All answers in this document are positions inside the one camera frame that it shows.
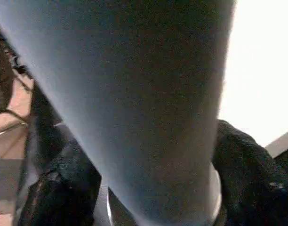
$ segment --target floor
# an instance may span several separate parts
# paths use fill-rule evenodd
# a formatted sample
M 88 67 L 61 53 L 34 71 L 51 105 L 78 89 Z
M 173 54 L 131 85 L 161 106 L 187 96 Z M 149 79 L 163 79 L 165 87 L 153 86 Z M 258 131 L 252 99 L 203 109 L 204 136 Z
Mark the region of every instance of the floor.
M 33 85 L 33 81 L 28 78 L 20 77 L 25 84 L 30 88 Z M 19 114 L 23 118 L 28 118 L 30 110 L 31 93 L 27 93 L 22 85 L 18 81 L 14 81 L 14 93 L 9 103 L 8 109 Z M 9 114 L 0 115 L 0 132 L 5 128 L 16 125 L 19 120 Z M 20 167 L 20 159 L 24 155 L 24 144 L 27 136 L 27 128 L 25 126 L 18 126 L 15 129 L 0 136 L 0 173 L 3 176 L 0 177 L 0 188 L 3 191 L 1 193 L 7 193 L 7 197 L 0 196 L 0 226 L 11 225 L 12 215 L 11 212 L 14 209 L 15 191 L 14 187 L 17 184 L 18 177 L 9 178 L 15 175 L 17 176 Z M 14 167 L 4 166 L 3 160 L 8 160 L 13 163 Z
M 32 80 L 21 78 L 29 87 Z M 8 108 L 24 118 L 28 117 L 30 110 L 31 94 L 27 93 L 22 85 L 14 82 L 14 93 Z M 19 120 L 9 114 L 0 114 L 0 131 L 19 123 Z M 16 129 L 0 136 L 0 158 L 21 159 L 23 157 L 24 142 L 27 129 L 19 126 Z

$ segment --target chair leg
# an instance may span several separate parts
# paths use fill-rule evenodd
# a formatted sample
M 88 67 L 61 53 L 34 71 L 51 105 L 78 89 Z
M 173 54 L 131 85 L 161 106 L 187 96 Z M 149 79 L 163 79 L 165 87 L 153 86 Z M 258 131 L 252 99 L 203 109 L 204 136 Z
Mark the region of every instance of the chair leg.
M 13 111 L 11 111 L 9 109 L 5 109 L 2 113 L 10 114 L 10 115 L 14 116 L 15 118 L 19 119 L 24 124 L 28 124 L 26 119 L 24 119 L 23 117 L 21 117 L 20 115 L 18 115 L 17 113 L 15 113 L 15 112 L 13 112 Z
M 10 131 L 16 129 L 16 128 L 19 127 L 19 126 L 26 126 L 26 123 L 24 123 L 24 122 L 19 122 L 19 123 L 17 123 L 17 124 L 14 124 L 14 125 L 6 128 L 6 129 L 0 131 L 0 136 L 2 136 L 3 134 L 5 134 L 5 133 L 7 133 L 7 132 L 10 132 Z

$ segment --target white wall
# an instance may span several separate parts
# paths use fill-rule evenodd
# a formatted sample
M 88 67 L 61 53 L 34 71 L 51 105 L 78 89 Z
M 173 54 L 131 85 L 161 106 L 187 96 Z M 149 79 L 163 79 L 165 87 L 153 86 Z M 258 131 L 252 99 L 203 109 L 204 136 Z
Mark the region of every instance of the white wall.
M 288 0 L 239 0 L 219 118 L 266 146 L 288 131 Z

